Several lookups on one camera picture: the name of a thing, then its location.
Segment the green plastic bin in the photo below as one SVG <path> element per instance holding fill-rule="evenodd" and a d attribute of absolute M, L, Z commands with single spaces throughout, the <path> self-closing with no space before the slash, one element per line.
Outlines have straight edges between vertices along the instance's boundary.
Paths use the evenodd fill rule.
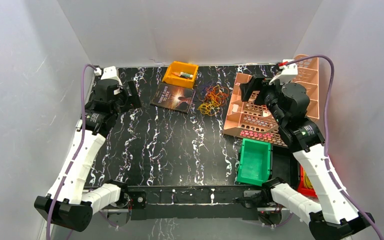
<path fill-rule="evenodd" d="M 261 187 L 271 178 L 273 146 L 270 143 L 244 138 L 238 158 L 238 183 Z"/>

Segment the red plastic bin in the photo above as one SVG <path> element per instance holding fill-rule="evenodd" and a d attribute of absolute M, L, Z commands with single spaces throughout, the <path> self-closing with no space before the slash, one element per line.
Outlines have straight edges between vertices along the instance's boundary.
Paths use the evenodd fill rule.
<path fill-rule="evenodd" d="M 300 166 L 299 178 L 300 180 L 297 187 L 297 191 L 304 196 L 310 198 L 317 198 L 316 192 L 311 184 L 311 181 L 302 166 Z"/>

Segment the black plastic bin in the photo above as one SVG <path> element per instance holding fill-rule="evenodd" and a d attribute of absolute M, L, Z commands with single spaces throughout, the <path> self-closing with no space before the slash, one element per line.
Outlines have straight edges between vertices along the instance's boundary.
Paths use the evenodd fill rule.
<path fill-rule="evenodd" d="M 272 179 L 281 178 L 296 190 L 301 181 L 300 167 L 287 147 L 277 145 L 272 147 Z"/>

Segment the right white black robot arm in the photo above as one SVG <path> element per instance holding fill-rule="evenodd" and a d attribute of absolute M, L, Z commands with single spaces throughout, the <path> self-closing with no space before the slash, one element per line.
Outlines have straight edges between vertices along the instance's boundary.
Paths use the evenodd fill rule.
<path fill-rule="evenodd" d="M 341 240 L 373 226 L 372 215 L 359 209 L 336 179 L 335 169 L 324 152 L 327 142 L 307 117 L 310 98 L 306 88 L 294 82 L 269 83 L 257 76 L 239 87 L 243 102 L 253 92 L 258 93 L 254 103 L 267 107 L 277 122 L 280 138 L 305 170 L 317 195 L 317 201 L 313 201 L 276 178 L 263 186 L 262 202 L 268 207 L 287 207 L 308 225 L 316 240 Z"/>

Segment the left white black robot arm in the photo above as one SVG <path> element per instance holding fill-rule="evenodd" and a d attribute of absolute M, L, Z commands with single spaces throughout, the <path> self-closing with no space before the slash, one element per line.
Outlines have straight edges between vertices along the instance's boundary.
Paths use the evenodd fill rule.
<path fill-rule="evenodd" d="M 134 81 L 127 85 L 129 90 L 115 79 L 100 79 L 92 90 L 57 179 L 47 194 L 37 196 L 34 202 L 44 219 L 51 217 L 51 224 L 82 232 L 100 210 L 111 204 L 124 208 L 131 202 L 127 184 L 116 180 L 84 192 L 93 162 L 118 116 L 142 106 Z"/>

